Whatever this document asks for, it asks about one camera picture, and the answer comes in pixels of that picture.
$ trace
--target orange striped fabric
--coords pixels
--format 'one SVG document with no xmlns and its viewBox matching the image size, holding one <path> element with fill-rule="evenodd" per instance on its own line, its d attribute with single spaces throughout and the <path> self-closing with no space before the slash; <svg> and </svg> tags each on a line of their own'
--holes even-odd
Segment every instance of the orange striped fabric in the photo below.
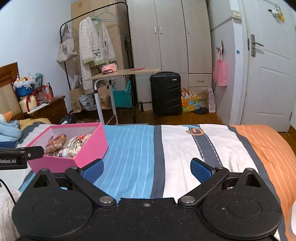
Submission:
<svg viewBox="0 0 296 241">
<path fill-rule="evenodd" d="M 296 200 L 296 157 L 289 144 L 274 129 L 264 125 L 233 126 L 246 137 L 263 163 L 281 202 L 285 220 L 285 234 L 291 233 L 289 209 Z"/>
</svg>

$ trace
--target bottle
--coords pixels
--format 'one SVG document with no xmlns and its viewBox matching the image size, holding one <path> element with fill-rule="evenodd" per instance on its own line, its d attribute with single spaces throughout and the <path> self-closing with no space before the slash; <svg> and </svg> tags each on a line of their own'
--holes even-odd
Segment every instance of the bottle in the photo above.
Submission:
<svg viewBox="0 0 296 241">
<path fill-rule="evenodd" d="M 51 95 L 52 95 L 52 98 L 54 98 L 54 93 L 53 93 L 53 91 L 52 91 L 52 87 L 51 87 L 51 85 L 50 85 L 49 82 L 48 82 L 47 84 L 48 84 L 48 88 L 49 88 L 49 90 L 50 90 L 50 93 L 51 93 Z"/>
<path fill-rule="evenodd" d="M 46 98 L 46 102 L 49 103 L 52 101 L 52 94 L 50 92 L 50 89 L 48 87 L 48 85 L 45 85 L 45 98 Z"/>
</svg>

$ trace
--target teal bag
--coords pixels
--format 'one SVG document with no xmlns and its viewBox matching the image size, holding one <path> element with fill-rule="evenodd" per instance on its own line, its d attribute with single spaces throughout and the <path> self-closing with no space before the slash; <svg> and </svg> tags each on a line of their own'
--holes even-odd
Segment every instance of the teal bag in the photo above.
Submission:
<svg viewBox="0 0 296 241">
<path fill-rule="evenodd" d="M 128 82 L 126 89 L 124 91 L 117 91 L 113 85 L 112 85 L 112 88 L 113 88 L 115 107 L 117 108 L 133 107 L 131 102 L 131 81 Z"/>
</svg>

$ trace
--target table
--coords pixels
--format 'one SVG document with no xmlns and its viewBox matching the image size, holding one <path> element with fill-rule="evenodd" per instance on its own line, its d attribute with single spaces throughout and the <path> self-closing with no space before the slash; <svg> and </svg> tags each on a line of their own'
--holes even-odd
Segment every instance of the table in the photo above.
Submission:
<svg viewBox="0 0 296 241">
<path fill-rule="evenodd" d="M 110 78 L 115 78 L 115 77 L 118 77 L 118 76 L 124 76 L 124 75 L 155 74 L 157 72 L 160 72 L 160 68 L 144 68 L 144 69 L 140 69 L 140 70 L 121 69 L 121 70 L 118 70 L 117 72 L 113 72 L 113 73 L 110 73 L 110 74 L 97 74 L 97 75 L 92 76 L 91 78 L 87 79 L 87 80 L 94 80 L 94 95 L 95 95 L 95 99 L 96 99 L 96 105 L 97 105 L 97 110 L 98 110 L 100 122 L 103 125 L 105 125 L 105 122 L 104 122 L 104 119 L 103 119 L 103 113 L 102 113 L 102 109 L 101 109 L 100 98 L 99 98 L 98 89 L 97 89 L 97 83 L 99 81 L 110 79 Z M 111 117 L 111 119 L 106 124 L 108 124 L 115 117 L 116 118 L 116 124 L 118 125 L 118 119 L 117 119 L 117 114 L 116 114 L 116 108 L 115 108 L 115 102 L 114 102 L 114 97 L 113 97 L 113 90 L 112 90 L 111 81 L 109 81 L 109 84 L 108 84 L 107 88 L 109 89 L 109 94 L 110 94 L 110 98 L 111 98 L 113 116 Z"/>
<path fill-rule="evenodd" d="M 64 116 L 68 115 L 64 98 L 65 96 L 54 98 L 49 105 L 32 114 L 24 113 L 24 115 L 32 119 L 47 118 L 51 124 L 58 124 Z"/>
</svg>

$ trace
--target open pink box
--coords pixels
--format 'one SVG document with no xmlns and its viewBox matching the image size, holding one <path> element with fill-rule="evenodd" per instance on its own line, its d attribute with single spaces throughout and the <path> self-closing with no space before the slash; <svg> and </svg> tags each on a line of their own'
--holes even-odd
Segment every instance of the open pink box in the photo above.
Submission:
<svg viewBox="0 0 296 241">
<path fill-rule="evenodd" d="M 105 131 L 100 122 L 50 126 L 27 146 L 42 146 L 45 148 L 48 140 L 55 134 L 66 134 L 67 138 L 85 134 L 91 134 L 91 136 L 74 158 L 44 155 L 42 158 L 28 161 L 34 173 L 37 173 L 42 168 L 48 168 L 51 172 L 65 172 L 66 169 L 72 166 L 82 168 L 98 158 L 103 159 L 108 149 Z"/>
</svg>

